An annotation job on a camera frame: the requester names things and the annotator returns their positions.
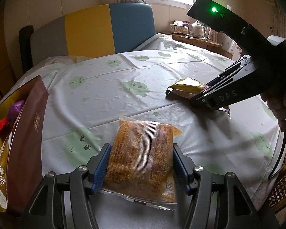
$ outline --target purple item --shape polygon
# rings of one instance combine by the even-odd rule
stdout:
[[[10,106],[10,108],[8,109],[8,114],[6,116],[6,125],[10,124],[11,122],[14,123],[15,119],[17,118],[17,116],[19,115],[22,107],[24,106],[26,100],[21,100],[18,101],[16,103],[14,103],[13,105]]]

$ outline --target chair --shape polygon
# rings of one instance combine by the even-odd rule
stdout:
[[[19,31],[23,71],[54,56],[97,58],[130,52],[155,35],[153,11],[144,3],[113,3],[59,17],[33,32]]]

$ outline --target white tablecloth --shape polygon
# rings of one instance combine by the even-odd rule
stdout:
[[[236,173],[260,208],[274,184],[267,176],[282,144],[277,121],[260,96],[231,105],[231,119],[222,111],[194,109],[165,98],[167,87],[175,81],[192,77],[207,83],[232,60],[161,34],[137,50],[82,62],[77,58],[78,63],[76,57],[48,58],[14,86],[11,92],[41,75],[49,91],[42,134],[43,174],[67,173],[86,164],[104,143],[113,143],[119,115],[124,115],[179,127],[184,132],[174,143],[183,153],[210,172]],[[105,194],[96,194],[92,204],[100,228],[181,228],[190,197],[178,185],[176,191],[175,211]],[[70,210],[66,212],[71,221]]]

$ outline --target orange food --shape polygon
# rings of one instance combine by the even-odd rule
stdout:
[[[120,120],[103,187],[124,195],[175,202],[173,126]]]

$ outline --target white teapot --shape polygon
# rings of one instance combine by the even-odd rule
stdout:
[[[196,21],[195,23],[193,23],[192,25],[190,23],[187,23],[188,24],[188,28],[190,30],[190,32],[192,34],[195,34],[195,35],[199,35],[199,36],[202,36],[204,37],[205,33],[206,33],[206,27],[205,26],[202,26],[199,21]]]

